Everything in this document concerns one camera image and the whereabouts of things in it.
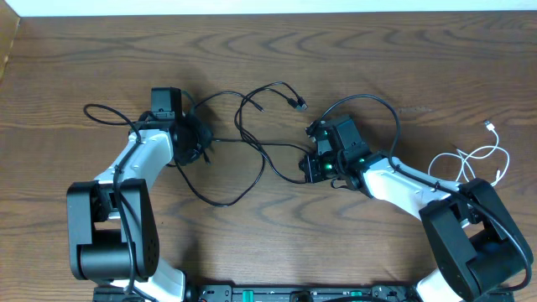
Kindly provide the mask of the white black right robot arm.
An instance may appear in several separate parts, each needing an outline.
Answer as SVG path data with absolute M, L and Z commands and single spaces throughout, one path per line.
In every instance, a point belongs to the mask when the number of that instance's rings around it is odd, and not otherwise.
M 519 272 L 523 285 L 531 280 L 529 244 L 486 180 L 441 180 L 373 153 L 349 116 L 315 120 L 305 132 L 316 145 L 299 163 L 306 182 L 341 180 L 421 221 L 437 268 L 415 285 L 418 300 L 485 301 L 513 293 L 502 284 Z

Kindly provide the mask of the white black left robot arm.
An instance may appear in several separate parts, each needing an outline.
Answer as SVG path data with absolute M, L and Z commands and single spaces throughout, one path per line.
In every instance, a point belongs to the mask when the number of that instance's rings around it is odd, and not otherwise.
M 70 270 L 76 279 L 147 301 L 197 301 L 198 289 L 163 260 L 149 191 L 169 163 L 204 156 L 212 134 L 182 108 L 179 88 L 151 91 L 151 109 L 132 122 L 128 144 L 94 180 L 66 192 Z

